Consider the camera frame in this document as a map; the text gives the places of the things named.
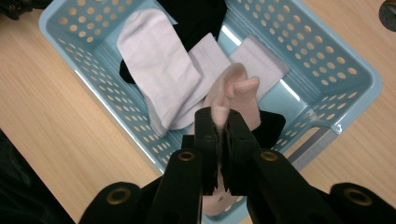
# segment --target light blue plastic basket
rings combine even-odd
[[[219,44],[230,54],[254,34],[290,68],[260,101],[286,126],[275,150],[285,152],[313,127],[340,134],[382,89],[380,75],[300,0],[228,0]],[[54,0],[40,29],[108,112],[163,172],[186,130],[164,138],[149,126],[139,90],[119,76],[116,40],[126,19],[152,0]],[[242,199],[205,223],[236,223],[248,214]]]

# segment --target wooden surface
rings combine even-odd
[[[302,174],[325,191],[362,185],[396,207],[396,33],[378,19],[382,1],[304,2],[377,69],[384,90]],[[0,128],[79,221],[104,186],[143,187],[160,173],[39,32],[39,15],[0,15]]]

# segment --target black fabric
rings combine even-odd
[[[186,51],[194,47],[205,35],[211,33],[216,40],[227,12],[224,0],[159,0],[177,24],[174,29]],[[120,76],[135,84],[125,61],[120,63]]]
[[[1,130],[0,223],[74,223]]]
[[[272,148],[286,124],[285,117],[280,114],[260,111],[262,123],[252,133],[261,148]]]

